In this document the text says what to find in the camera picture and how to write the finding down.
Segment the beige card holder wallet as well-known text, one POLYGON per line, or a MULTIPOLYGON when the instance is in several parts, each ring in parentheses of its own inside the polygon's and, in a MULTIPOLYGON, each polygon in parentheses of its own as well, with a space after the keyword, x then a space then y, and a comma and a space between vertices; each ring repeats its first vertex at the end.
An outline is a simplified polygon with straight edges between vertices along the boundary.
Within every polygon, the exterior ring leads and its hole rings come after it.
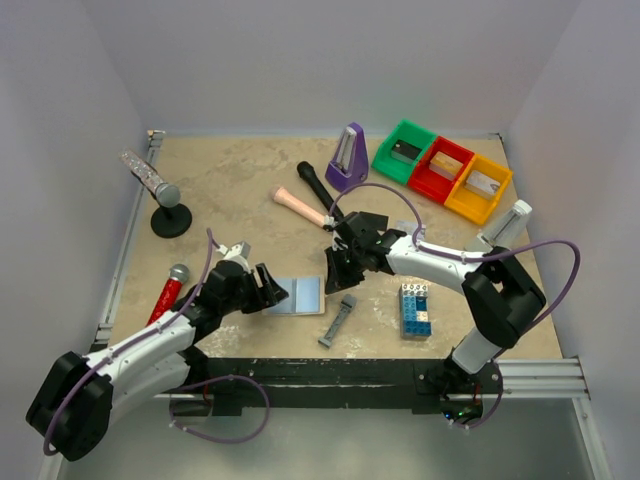
POLYGON ((308 316, 325 312, 324 277, 276 277, 275 281, 288 293, 277 305, 262 311, 267 316, 308 316))

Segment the black credit card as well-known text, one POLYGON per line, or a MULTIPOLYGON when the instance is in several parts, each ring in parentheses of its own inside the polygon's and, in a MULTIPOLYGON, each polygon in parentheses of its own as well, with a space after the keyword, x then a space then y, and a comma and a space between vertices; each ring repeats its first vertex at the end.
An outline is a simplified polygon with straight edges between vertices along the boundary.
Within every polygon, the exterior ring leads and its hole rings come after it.
POLYGON ((371 212, 362 212, 364 220, 377 231, 386 231, 388 228, 388 216, 371 212))

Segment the white VIP credit card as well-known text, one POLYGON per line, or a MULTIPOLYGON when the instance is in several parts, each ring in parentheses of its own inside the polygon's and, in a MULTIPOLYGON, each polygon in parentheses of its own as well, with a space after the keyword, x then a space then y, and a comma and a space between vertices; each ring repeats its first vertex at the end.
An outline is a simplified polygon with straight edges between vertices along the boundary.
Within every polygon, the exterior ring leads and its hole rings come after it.
MULTIPOLYGON (((410 222, 410 221, 404 221, 404 220, 397 220, 395 222, 395 229, 400 230, 400 231, 404 231, 408 236, 412 236, 413 233, 416 231, 416 229, 418 228, 418 224, 415 222, 410 222)), ((424 241, 425 240, 425 226, 422 225, 420 227, 420 229, 418 230, 418 234, 416 236, 418 241, 424 241)))

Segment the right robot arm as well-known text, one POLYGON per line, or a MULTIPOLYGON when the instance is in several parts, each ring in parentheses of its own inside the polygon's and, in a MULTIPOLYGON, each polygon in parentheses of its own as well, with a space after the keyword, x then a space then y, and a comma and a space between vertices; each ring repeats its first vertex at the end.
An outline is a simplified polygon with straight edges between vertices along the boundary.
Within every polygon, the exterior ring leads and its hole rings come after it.
POLYGON ((467 253, 415 241, 400 230, 376 230, 362 212, 348 214, 330 230, 326 294, 357 286, 370 271, 419 278, 464 296, 474 327, 449 361, 468 375, 513 348, 546 305, 542 290, 508 249, 467 253))

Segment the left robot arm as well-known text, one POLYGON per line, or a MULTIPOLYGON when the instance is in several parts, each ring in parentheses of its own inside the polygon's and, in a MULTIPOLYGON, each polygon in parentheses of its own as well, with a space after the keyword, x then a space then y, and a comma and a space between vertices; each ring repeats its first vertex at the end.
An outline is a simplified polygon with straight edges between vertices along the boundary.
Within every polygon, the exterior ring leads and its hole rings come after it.
POLYGON ((246 270, 221 260, 187 296, 136 334, 89 355, 61 355, 26 413, 27 423, 43 437, 44 454, 81 459, 105 436, 115 409, 132 398, 133 388, 157 394, 182 385, 161 376, 164 361, 184 364, 184 351, 217 330, 225 316, 260 312, 288 296, 264 264, 246 270))

